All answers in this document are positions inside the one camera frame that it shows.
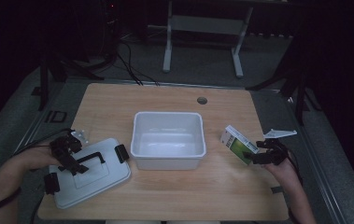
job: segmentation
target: white metal frame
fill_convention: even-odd
[[[168,2],[168,24],[167,24],[167,44],[165,46],[163,71],[170,72],[171,54],[172,54],[172,39],[173,30],[192,31],[212,34],[238,35],[237,45],[232,48],[232,57],[234,62],[234,70],[237,77],[243,76],[243,69],[239,57],[241,45],[248,28],[249,20],[252,15],[253,7],[248,9],[246,17],[243,21],[215,19],[203,17],[191,17],[183,15],[173,15],[172,1]]]

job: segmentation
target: small box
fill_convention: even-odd
[[[138,112],[131,154],[141,170],[191,170],[206,154],[203,120],[190,112]]]
[[[243,152],[256,154],[259,151],[257,147],[231,125],[226,127],[220,141],[246,164],[250,164],[251,160],[245,158]]]

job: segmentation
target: table top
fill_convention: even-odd
[[[205,97],[207,103],[197,102]],[[131,178],[89,200],[58,209],[46,195],[38,214],[44,219],[124,220],[285,220],[288,208],[279,184],[259,165],[245,165],[220,142],[227,125],[251,142],[263,140],[248,91],[192,87],[91,84],[72,128],[94,144],[115,138],[130,150],[139,111],[197,112],[203,118],[206,155],[188,171],[138,170]]]

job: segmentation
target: black latch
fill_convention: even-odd
[[[57,173],[50,173],[45,175],[46,194],[54,195],[54,192],[60,191],[60,184],[58,183]]]
[[[118,155],[120,163],[124,163],[125,161],[130,159],[126,147],[123,144],[116,146],[115,151],[116,151],[116,155]]]

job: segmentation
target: empty white bin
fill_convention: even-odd
[[[131,154],[138,169],[191,170],[206,154],[203,119],[191,112],[135,114]]]

